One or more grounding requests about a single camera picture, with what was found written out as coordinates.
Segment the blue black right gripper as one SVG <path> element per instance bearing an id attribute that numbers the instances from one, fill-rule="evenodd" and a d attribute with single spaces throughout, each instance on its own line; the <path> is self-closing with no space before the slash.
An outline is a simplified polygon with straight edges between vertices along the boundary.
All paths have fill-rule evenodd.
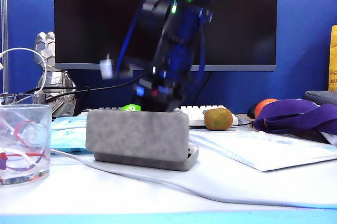
<path id="1" fill-rule="evenodd" d="M 135 87 L 143 111 L 173 112 L 181 105 L 185 99 L 182 88 L 190 79 L 199 35 L 199 31 L 187 36 L 162 33 L 153 60 L 144 67 Z"/>

